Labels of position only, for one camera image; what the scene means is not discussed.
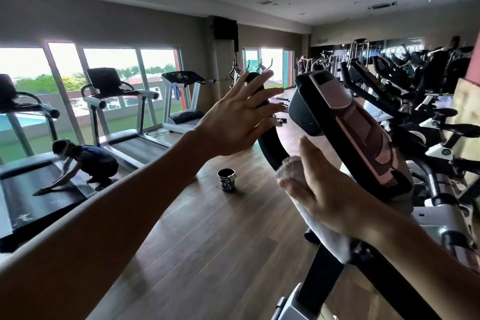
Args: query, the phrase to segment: wooden floor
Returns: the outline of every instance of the wooden floor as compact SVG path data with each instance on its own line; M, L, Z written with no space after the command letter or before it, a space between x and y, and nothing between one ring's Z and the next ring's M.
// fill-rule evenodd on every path
M290 120L277 131L286 150L298 154L303 131ZM340 165L324 137L312 141ZM238 175L234 193L219 186L217 171L227 167ZM161 195L162 187L152 186L152 194ZM279 298L303 281L314 257L305 229L257 144L212 159L88 319L271 319ZM327 305L340 320L400 318L355 268L344 271Z

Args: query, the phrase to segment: ceiling air vent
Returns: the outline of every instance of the ceiling air vent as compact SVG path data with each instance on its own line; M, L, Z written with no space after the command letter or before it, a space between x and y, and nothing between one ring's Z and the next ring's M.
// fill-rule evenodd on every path
M263 6L267 6L269 4L277 4L275 0L262 0L262 1L259 1L258 3Z
M372 6L369 6L369 10L376 10L376 9L383 9L383 8L388 8L388 7L394 7L397 5L397 2L396 1L392 1L392 2L384 2L382 4L376 4L376 5L372 5Z

